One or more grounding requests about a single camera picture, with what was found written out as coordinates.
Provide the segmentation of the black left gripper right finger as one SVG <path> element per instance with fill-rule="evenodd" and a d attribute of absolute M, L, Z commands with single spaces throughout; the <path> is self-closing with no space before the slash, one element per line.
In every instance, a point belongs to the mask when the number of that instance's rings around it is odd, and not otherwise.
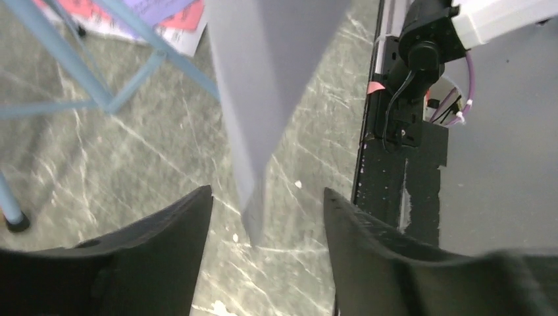
<path fill-rule="evenodd" d="M 557 251 L 466 256 L 402 234 L 324 190 L 340 315 L 556 315 Z"/>

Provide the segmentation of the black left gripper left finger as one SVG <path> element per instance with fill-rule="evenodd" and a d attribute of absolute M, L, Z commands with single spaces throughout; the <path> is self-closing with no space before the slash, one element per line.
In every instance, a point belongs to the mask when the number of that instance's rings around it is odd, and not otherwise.
<path fill-rule="evenodd" d="M 73 248 L 1 250 L 2 315 L 189 315 L 210 186 Z"/>

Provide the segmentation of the light blue music stand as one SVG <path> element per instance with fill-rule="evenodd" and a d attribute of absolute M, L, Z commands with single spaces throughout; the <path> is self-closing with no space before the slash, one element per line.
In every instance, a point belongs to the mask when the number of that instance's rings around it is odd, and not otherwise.
<path fill-rule="evenodd" d="M 118 21 L 129 27 L 133 33 L 151 45 L 154 52 L 147 62 L 116 95 L 113 95 L 104 77 L 99 73 L 95 61 L 91 60 L 86 63 L 60 35 L 34 1 L 5 1 L 4 4 L 8 10 L 19 19 L 69 75 L 83 87 L 90 99 L 70 102 L 37 102 L 28 105 L 3 107 L 1 108 L 2 119 L 44 115 L 69 109 L 100 108 L 107 113 L 115 113 L 132 97 L 142 83 L 161 66 L 164 60 L 169 60 L 177 66 L 215 99 L 219 98 L 216 84 L 160 37 L 153 26 L 142 21 L 125 2 L 99 1 L 98 3 Z"/>

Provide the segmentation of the white sheet music page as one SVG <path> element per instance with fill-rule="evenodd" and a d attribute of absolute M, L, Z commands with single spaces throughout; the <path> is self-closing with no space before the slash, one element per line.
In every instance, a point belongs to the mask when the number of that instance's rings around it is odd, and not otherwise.
<path fill-rule="evenodd" d="M 349 1 L 207 1 L 241 221 L 263 237 L 266 168 Z"/>
<path fill-rule="evenodd" d="M 154 31 L 158 33 L 160 37 L 164 38 L 179 53 L 192 57 L 195 55 L 201 36 L 207 25 L 207 17 L 204 10 L 197 29 L 194 31 L 165 28 L 163 26 L 151 27 L 153 27 Z M 80 18 L 72 14 L 70 14 L 70 16 L 86 30 L 92 31 L 100 36 L 129 40 L 138 43 L 145 42 L 145 40 L 137 35 L 131 28 L 125 26 L 123 22 L 118 20 L 116 23 L 107 21 L 96 22 L 92 18 Z"/>

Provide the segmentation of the lavender sheet music page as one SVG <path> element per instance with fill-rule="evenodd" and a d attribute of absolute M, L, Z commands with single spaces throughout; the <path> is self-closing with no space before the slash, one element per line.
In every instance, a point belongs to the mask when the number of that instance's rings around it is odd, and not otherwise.
<path fill-rule="evenodd" d="M 193 0 L 123 0 L 133 13 L 150 26 L 188 8 Z"/>

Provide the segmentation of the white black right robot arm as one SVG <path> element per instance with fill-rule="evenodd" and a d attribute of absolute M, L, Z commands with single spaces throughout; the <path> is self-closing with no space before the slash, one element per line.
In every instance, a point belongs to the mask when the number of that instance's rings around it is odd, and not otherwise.
<path fill-rule="evenodd" d="M 413 1 L 388 83 L 400 97 L 423 97 L 446 63 L 494 38 L 554 16 L 556 1 Z"/>

